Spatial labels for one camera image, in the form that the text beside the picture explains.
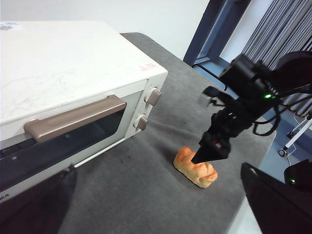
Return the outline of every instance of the brown handle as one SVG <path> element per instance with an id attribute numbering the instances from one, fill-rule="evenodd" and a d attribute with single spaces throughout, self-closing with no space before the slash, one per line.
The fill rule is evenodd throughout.
<path id="1" fill-rule="evenodd" d="M 110 95 L 106 99 L 78 107 L 56 116 L 43 120 L 32 120 L 24 125 L 24 130 L 37 142 L 44 142 L 125 109 L 126 106 L 126 102 L 115 95 Z"/>

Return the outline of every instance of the toy bread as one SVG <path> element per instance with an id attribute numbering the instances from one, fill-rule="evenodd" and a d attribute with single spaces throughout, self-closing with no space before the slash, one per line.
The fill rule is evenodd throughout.
<path id="1" fill-rule="evenodd" d="M 192 163 L 195 154 L 189 147 L 182 147 L 175 156 L 174 166 L 198 187 L 208 188 L 217 179 L 218 173 L 208 162 Z"/>

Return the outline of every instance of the table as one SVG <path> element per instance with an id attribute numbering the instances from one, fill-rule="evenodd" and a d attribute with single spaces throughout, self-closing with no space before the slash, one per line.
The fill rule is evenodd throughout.
<path id="1" fill-rule="evenodd" d="M 168 70 L 163 95 L 144 132 L 78 168 L 74 199 L 59 233 L 226 233 L 244 198 L 241 163 L 259 167 L 274 134 L 260 137 L 246 130 L 231 139 L 229 158 L 212 162 L 216 182 L 197 187 L 173 160 L 184 145 L 198 149 L 218 109 L 205 109 L 197 99 L 214 85 L 146 35 L 122 35 Z"/>

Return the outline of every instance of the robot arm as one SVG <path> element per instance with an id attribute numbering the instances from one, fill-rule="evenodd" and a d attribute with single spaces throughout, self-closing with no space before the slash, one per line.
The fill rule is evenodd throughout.
<path id="1" fill-rule="evenodd" d="M 236 57 L 225 68 L 219 79 L 238 94 L 237 99 L 209 86 L 203 95 L 209 97 L 209 103 L 216 105 L 218 98 L 224 103 L 224 109 L 213 114 L 211 126 L 204 132 L 200 148 L 193 157 L 193 163 L 228 158 L 231 146 L 229 139 L 237 137 L 242 131 L 254 125 L 253 133 L 260 136 L 270 135 L 278 126 L 280 113 L 278 106 L 281 98 L 294 93 L 312 94 L 310 67 L 312 52 L 291 52 L 282 57 L 275 70 L 270 70 L 262 62 L 252 63 L 243 54 Z M 256 132 L 256 120 L 268 110 L 274 108 L 275 123 L 267 133 Z"/>

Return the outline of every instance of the white toaster oven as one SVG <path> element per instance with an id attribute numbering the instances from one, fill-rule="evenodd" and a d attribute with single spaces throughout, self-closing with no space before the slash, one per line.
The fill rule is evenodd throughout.
<path id="1" fill-rule="evenodd" d="M 100 21 L 2 22 L 0 202 L 144 130 L 166 76 Z"/>

